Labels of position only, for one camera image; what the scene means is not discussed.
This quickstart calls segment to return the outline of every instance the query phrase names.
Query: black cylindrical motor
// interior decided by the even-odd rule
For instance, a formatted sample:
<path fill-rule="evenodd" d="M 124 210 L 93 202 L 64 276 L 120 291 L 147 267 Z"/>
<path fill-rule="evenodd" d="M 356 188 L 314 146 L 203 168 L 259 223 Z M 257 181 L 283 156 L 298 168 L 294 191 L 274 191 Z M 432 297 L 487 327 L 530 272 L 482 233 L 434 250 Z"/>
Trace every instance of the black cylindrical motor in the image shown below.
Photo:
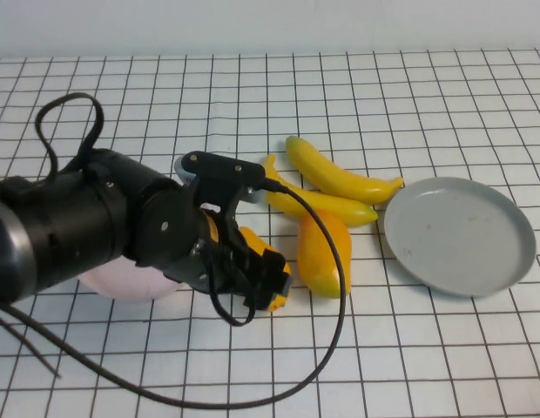
<path fill-rule="evenodd" d="M 125 197 L 111 181 L 70 172 L 30 185 L 20 178 L 0 185 L 0 300 L 5 302 L 117 258 L 126 241 Z M 13 199 L 17 187 L 30 192 Z"/>

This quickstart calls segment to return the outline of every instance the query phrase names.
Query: yellow toy object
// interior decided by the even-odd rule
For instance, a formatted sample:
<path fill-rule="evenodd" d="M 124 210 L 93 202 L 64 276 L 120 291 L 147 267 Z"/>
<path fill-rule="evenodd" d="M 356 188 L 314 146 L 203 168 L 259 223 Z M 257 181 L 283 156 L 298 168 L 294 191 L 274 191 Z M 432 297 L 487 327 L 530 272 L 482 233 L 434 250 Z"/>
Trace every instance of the yellow toy object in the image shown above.
<path fill-rule="evenodd" d="M 254 233 L 252 230 L 247 228 L 246 226 L 240 226 L 239 228 L 240 233 L 243 235 L 243 238 L 245 238 L 246 243 L 258 254 L 262 255 L 264 253 L 264 250 L 272 250 L 275 251 L 272 246 L 269 246 L 261 237 L 259 237 L 256 233 Z M 291 275 L 291 268 L 286 263 L 284 266 L 284 272 Z M 282 295 L 278 294 L 275 299 L 272 301 L 272 303 L 268 306 L 267 312 L 274 312 L 281 307 L 284 307 L 287 302 L 287 298 L 284 298 Z"/>
<path fill-rule="evenodd" d="M 378 213 L 364 203 L 351 199 L 337 198 L 324 193 L 310 192 L 286 182 L 274 168 L 273 164 L 275 160 L 275 155 L 268 154 L 263 164 L 267 177 L 279 181 L 299 194 L 315 211 L 330 212 L 341 219 L 346 226 L 350 227 L 365 225 L 378 219 Z M 303 206 L 286 194 L 267 192 L 266 201 L 270 206 L 284 212 L 288 216 L 300 219 L 308 215 L 308 212 Z"/>
<path fill-rule="evenodd" d="M 346 294 L 351 291 L 351 235 L 346 226 L 333 214 L 317 214 L 328 230 L 340 255 L 346 277 Z M 311 292 L 324 298 L 340 298 L 340 275 L 334 256 L 321 229 L 311 216 L 300 222 L 297 243 L 297 265 L 301 280 Z"/>
<path fill-rule="evenodd" d="M 286 139 L 287 156 L 311 184 L 324 193 L 369 205 L 384 203 L 403 185 L 403 178 L 391 181 L 362 177 L 334 164 L 303 138 Z"/>

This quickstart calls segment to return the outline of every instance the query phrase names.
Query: plate rim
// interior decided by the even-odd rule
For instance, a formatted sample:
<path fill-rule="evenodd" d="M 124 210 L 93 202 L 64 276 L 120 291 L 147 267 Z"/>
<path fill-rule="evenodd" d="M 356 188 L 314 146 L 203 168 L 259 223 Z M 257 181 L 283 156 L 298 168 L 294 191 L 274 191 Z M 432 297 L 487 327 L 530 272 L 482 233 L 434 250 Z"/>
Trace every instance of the plate rim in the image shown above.
<path fill-rule="evenodd" d="M 434 283 L 430 283 L 426 280 L 424 280 L 422 277 L 420 277 L 418 274 L 414 273 L 413 271 L 411 271 L 411 269 L 408 268 L 408 266 L 406 265 L 406 263 L 404 263 L 404 258 L 401 257 L 398 253 L 395 252 L 394 248 L 392 248 L 392 246 L 390 245 L 390 242 L 392 242 L 392 236 L 389 232 L 391 232 L 392 230 L 392 226 L 391 226 L 391 223 L 393 222 L 392 220 L 390 220 L 388 222 L 388 219 L 391 218 L 391 213 L 392 211 L 390 210 L 389 213 L 390 213 L 390 216 L 388 216 L 388 210 L 391 209 L 392 207 L 395 207 L 395 206 L 398 206 L 400 204 L 400 202 L 403 202 L 404 199 L 406 198 L 406 194 L 408 195 L 408 197 L 410 196 L 409 192 L 408 192 L 408 189 L 411 189 L 413 188 L 414 186 L 416 185 L 422 185 L 423 183 L 431 183 L 431 184 L 435 184 L 436 182 L 453 182 L 455 184 L 467 184 L 467 185 L 472 185 L 473 187 L 475 188 L 480 188 L 480 189 L 483 189 L 485 191 L 489 191 L 489 193 L 491 193 L 492 195 L 494 196 L 497 196 L 499 199 L 501 199 L 502 202 L 505 202 L 506 204 L 508 204 L 508 207 L 513 207 L 514 209 L 516 209 L 516 214 L 517 216 L 521 217 L 522 220 L 524 221 L 524 224 L 527 226 L 527 234 L 530 235 L 531 237 L 531 243 L 533 245 L 533 251 L 532 251 L 532 254 L 529 255 L 526 257 L 526 261 L 527 261 L 527 269 L 524 271 L 523 274 L 518 274 L 517 276 L 517 279 L 515 281 L 513 281 L 511 283 L 511 285 L 509 286 L 506 286 L 506 287 L 501 287 L 497 290 L 495 290 L 494 292 L 489 292 L 489 293 L 465 293 L 465 292 L 456 292 L 456 291 L 453 291 L 453 290 L 449 290 L 449 289 L 446 289 L 446 288 L 443 288 L 443 287 L 439 287 L 438 285 L 434 284 Z M 434 188 L 434 187 L 431 187 L 431 191 L 433 190 L 438 190 L 438 188 Z M 523 278 L 525 276 L 527 276 L 527 274 L 530 272 L 530 270 L 532 269 L 533 265 L 535 264 L 535 260 L 537 258 L 537 238 L 536 238 L 536 235 L 535 235 L 535 229 L 533 228 L 533 226 L 531 225 L 530 223 L 530 220 L 528 219 L 528 217 L 525 215 L 525 213 L 522 211 L 522 209 L 520 209 L 520 207 L 514 203 L 512 201 L 512 199 L 508 198 L 506 195 L 504 195 L 503 193 L 499 192 L 498 190 L 492 188 L 491 186 L 489 185 L 485 185 L 484 183 L 480 183 L 478 181 L 474 181 L 474 180 L 470 180 L 470 179 L 463 179 L 463 178 L 459 178 L 459 177 L 446 177 L 446 176 L 441 176 L 441 177 L 431 177 L 431 178 L 427 178 L 427 179 L 422 179 L 422 180 L 418 180 L 416 181 L 415 183 L 411 183 L 409 185 L 405 185 L 389 202 L 388 202 L 388 205 L 386 207 L 386 210 L 385 210 L 385 213 L 384 213 L 384 236 L 385 236 L 385 239 L 388 243 L 388 247 L 390 248 L 390 251 L 392 252 L 392 254 L 395 256 L 395 260 L 399 263 L 399 265 L 406 271 L 408 272 L 409 274 L 411 274 L 412 277 L 414 277 L 416 280 L 419 280 L 421 283 L 423 283 L 425 286 L 428 286 L 428 287 L 431 287 L 435 290 L 438 290 L 440 292 L 443 292 L 443 293 L 446 293 L 446 294 L 452 294 L 452 295 L 457 295 L 457 296 L 471 296 L 471 297 L 483 297 L 483 296 L 489 296 L 491 294 L 495 294 L 495 293 L 498 293 L 498 292 L 501 292 L 502 290 L 505 290 L 505 289 L 508 289 L 512 286 L 514 286 L 516 283 L 519 283 L 521 280 L 523 280 Z"/>

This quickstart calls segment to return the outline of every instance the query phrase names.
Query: plastic fruit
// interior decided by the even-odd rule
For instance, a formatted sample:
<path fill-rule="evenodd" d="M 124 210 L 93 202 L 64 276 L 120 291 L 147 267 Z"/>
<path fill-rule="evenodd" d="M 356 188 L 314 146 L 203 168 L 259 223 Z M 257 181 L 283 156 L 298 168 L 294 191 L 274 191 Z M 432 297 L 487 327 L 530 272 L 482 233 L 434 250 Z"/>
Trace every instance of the plastic fruit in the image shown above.
<path fill-rule="evenodd" d="M 333 214 L 317 211 L 327 228 L 346 277 L 346 294 L 351 291 L 351 235 Z M 340 276 L 332 250 L 319 226 L 310 216 L 300 222 L 297 242 L 297 265 L 301 280 L 315 294 L 324 298 L 340 298 Z"/>
<path fill-rule="evenodd" d="M 254 233 L 252 230 L 247 228 L 246 226 L 240 226 L 239 231 L 245 238 L 246 243 L 259 255 L 262 255 L 264 253 L 264 250 L 274 250 L 271 246 L 269 246 L 261 237 L 259 237 L 256 233 Z M 286 263 L 284 266 L 284 272 L 287 274 L 291 274 L 291 268 Z M 273 312 L 277 309 L 280 309 L 281 307 L 285 306 L 287 302 L 287 298 L 284 298 L 282 295 L 278 294 L 275 299 L 272 301 L 270 306 L 267 308 L 267 312 Z"/>
<path fill-rule="evenodd" d="M 403 178 L 391 181 L 363 177 L 340 168 L 303 138 L 286 139 L 287 156 L 297 170 L 324 193 L 369 205 L 384 203 L 403 185 Z"/>
<path fill-rule="evenodd" d="M 263 164 L 267 177 L 278 180 L 281 184 L 292 189 L 306 200 L 314 210 L 330 212 L 341 219 L 347 226 L 361 226 L 378 219 L 378 214 L 375 210 L 364 203 L 351 199 L 337 198 L 324 193 L 310 192 L 286 182 L 274 168 L 273 164 L 275 160 L 275 155 L 268 154 L 267 159 Z M 284 212 L 288 216 L 300 219 L 308 215 L 303 206 L 301 206 L 294 198 L 287 196 L 286 194 L 267 192 L 266 201 L 270 206 Z"/>
<path fill-rule="evenodd" d="M 167 279 L 154 267 L 136 267 L 121 256 L 81 274 L 80 281 L 107 298 L 132 302 L 157 300 L 185 286 Z"/>

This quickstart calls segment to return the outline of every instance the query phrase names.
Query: black cable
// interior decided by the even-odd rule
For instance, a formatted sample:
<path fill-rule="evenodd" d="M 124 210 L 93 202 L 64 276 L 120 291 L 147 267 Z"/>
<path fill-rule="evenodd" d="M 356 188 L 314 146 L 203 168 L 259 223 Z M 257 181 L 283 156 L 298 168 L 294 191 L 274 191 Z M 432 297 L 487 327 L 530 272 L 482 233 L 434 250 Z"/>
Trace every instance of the black cable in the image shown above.
<path fill-rule="evenodd" d="M 210 301 L 214 310 L 219 315 L 219 317 L 227 322 L 232 327 L 243 327 L 249 322 L 251 322 L 256 314 L 256 306 L 253 297 L 253 288 L 248 289 L 248 295 L 246 296 L 246 301 L 249 305 L 249 313 L 246 319 L 243 322 L 236 320 L 230 313 L 228 313 L 221 303 L 219 302 L 218 293 L 216 292 L 216 284 L 214 283 L 214 266 L 212 255 L 210 254 L 210 249 L 201 248 L 200 253 L 204 259 L 204 267 L 206 269 L 206 276 L 208 277 L 208 295 L 210 296 Z"/>
<path fill-rule="evenodd" d="M 96 144 L 96 140 L 99 138 L 102 129 L 104 129 L 104 110 L 102 109 L 101 104 L 94 97 L 86 93 L 67 94 L 66 96 L 53 100 L 40 109 L 36 115 L 34 127 L 36 128 L 37 137 L 40 139 L 42 144 L 44 144 L 45 150 L 47 151 L 47 155 L 51 162 L 50 172 L 45 178 L 46 181 L 52 181 L 57 176 L 59 172 L 59 161 L 57 159 L 57 154 L 55 151 L 53 151 L 50 143 L 44 137 L 44 133 L 42 132 L 42 121 L 44 120 L 45 115 L 47 115 L 50 111 L 63 103 L 69 102 L 76 98 L 87 98 L 92 101 L 92 105 L 96 110 L 96 119 L 94 120 L 94 125 L 90 129 L 90 132 L 88 135 L 86 135 L 86 138 L 84 138 L 84 141 L 78 148 L 77 156 L 61 172 L 71 172 L 85 168 L 86 163 L 92 154 L 94 144 Z"/>
<path fill-rule="evenodd" d="M 334 261 L 338 268 L 338 275 L 340 278 L 340 312 L 338 314 L 338 322 L 336 325 L 336 329 L 334 331 L 334 336 L 332 337 L 332 341 L 330 342 L 330 346 L 328 347 L 327 352 L 324 354 L 324 357 L 322 358 L 321 362 L 317 365 L 317 367 L 309 376 L 307 376 L 303 381 L 299 382 L 294 387 L 286 390 L 285 392 L 282 392 L 281 394 L 277 394 L 274 396 L 270 396 L 268 398 L 260 399 L 258 401 L 247 401 L 247 402 L 237 402 L 237 403 L 204 403 L 204 402 L 196 402 L 196 401 L 181 401 L 181 400 L 173 399 L 167 396 L 163 396 L 161 394 L 156 394 L 150 390 L 143 389 L 140 386 L 135 385 L 134 383 L 131 383 L 129 381 L 126 381 L 125 379 L 118 377 L 117 375 L 113 374 L 109 370 L 98 365 L 94 361 L 89 360 L 84 354 L 80 353 L 76 348 L 66 343 L 61 338 L 57 337 L 44 325 L 40 324 L 36 320 L 32 319 L 29 315 L 16 309 L 15 307 L 12 307 L 3 302 L 0 302 L 0 310 L 17 318 L 18 320 L 23 322 L 23 324 L 27 325 L 28 327 L 32 328 L 37 333 L 41 334 L 49 342 L 61 348 L 70 357 L 78 361 L 83 366 L 89 368 L 92 372 L 100 375 L 101 377 L 105 378 L 108 381 L 111 381 L 112 383 L 115 383 L 120 388 L 129 390 L 130 392 L 133 392 L 134 394 L 142 396 L 146 399 L 150 399 L 152 401 L 156 401 L 159 403 L 163 403 L 165 405 L 170 405 L 170 406 L 179 407 L 179 408 L 210 409 L 210 410 L 232 410 L 232 409 L 256 408 L 256 407 L 269 405 L 278 401 L 283 401 L 284 399 L 294 394 L 297 394 L 303 388 L 308 386 L 309 383 L 311 383 L 311 381 L 313 381 L 314 378 L 316 378 L 316 376 L 318 376 L 319 373 L 324 369 L 324 367 L 328 364 L 328 361 L 332 357 L 332 354 L 334 353 L 334 350 L 336 349 L 336 346 L 338 344 L 338 340 L 340 339 L 341 329 L 343 327 L 343 321 L 346 314 L 346 277 L 344 274 L 343 267 L 341 266 L 340 255 L 338 254 L 338 250 L 336 249 L 334 241 L 332 240 L 330 233 L 328 232 L 321 218 L 319 218 L 319 216 L 314 211 L 314 209 L 305 200 L 303 200 L 301 196 L 299 196 L 297 193 L 293 192 L 292 190 L 289 190 L 285 186 L 280 185 L 280 183 L 278 182 L 267 179 L 264 188 L 270 192 L 282 192 L 282 193 L 288 194 L 289 196 L 297 200 L 300 203 L 300 205 L 302 205 L 307 210 L 307 212 L 313 217 L 314 221 L 316 222 L 316 224 L 319 226 L 322 233 L 324 234 L 324 237 L 326 238 L 328 245 L 330 246 L 330 250 L 332 251 L 332 255 L 334 256 Z"/>
<path fill-rule="evenodd" d="M 11 334 L 13 337 L 15 337 L 17 340 L 19 340 L 24 346 L 26 346 L 32 354 L 36 356 L 36 358 L 39 360 L 40 363 L 42 363 L 45 368 L 47 368 L 50 372 L 52 372 L 56 377 L 61 377 L 61 375 L 57 372 L 57 370 L 47 362 L 44 355 L 39 352 L 39 350 L 28 340 L 24 335 L 20 334 L 9 322 L 4 320 L 0 317 L 0 326 L 5 328 L 5 330 Z"/>

